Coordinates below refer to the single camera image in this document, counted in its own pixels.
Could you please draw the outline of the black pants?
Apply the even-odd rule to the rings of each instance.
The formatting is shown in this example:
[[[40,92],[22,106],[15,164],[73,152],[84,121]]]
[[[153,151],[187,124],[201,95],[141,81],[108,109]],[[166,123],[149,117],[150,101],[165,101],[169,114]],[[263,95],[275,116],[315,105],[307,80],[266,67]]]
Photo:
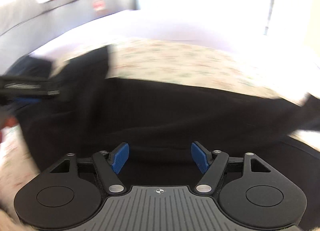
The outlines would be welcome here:
[[[319,153],[291,141],[294,130],[319,129],[319,100],[302,106],[218,89],[107,78],[108,50],[73,59],[53,78],[57,98],[16,112],[37,167],[64,154],[89,156],[121,142],[130,146],[127,184],[192,184],[190,146],[231,156],[254,152],[302,189],[319,185]]]

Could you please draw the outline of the grey padded headboard cushion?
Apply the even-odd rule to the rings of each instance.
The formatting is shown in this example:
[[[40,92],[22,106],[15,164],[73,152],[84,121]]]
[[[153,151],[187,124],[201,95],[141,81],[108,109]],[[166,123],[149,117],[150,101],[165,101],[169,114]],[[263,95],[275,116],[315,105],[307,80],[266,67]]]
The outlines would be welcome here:
[[[131,0],[1,0],[1,73],[62,34],[130,5]]]

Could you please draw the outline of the floral bed cover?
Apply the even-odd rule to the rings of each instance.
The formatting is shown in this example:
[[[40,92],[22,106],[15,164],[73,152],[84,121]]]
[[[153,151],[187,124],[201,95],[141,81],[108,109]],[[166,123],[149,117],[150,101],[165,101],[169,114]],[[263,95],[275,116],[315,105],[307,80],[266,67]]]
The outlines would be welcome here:
[[[145,80],[224,91],[222,87],[226,82],[240,76],[229,65],[229,58],[208,48],[170,42],[140,43],[132,48],[123,48],[117,53],[110,53],[109,48],[106,48],[107,78]],[[13,64],[8,74],[53,79],[73,59],[60,63],[58,72],[53,73],[52,62],[26,55]],[[244,95],[280,99],[260,89],[249,90]],[[31,156],[16,114],[7,121],[7,126],[12,132],[1,134],[1,142],[5,145],[1,161],[1,212],[14,215],[13,200],[16,193],[44,170],[37,167]],[[194,185],[199,176],[196,169],[195,180],[188,185]],[[308,204],[312,204],[311,186],[302,190],[307,196]]]

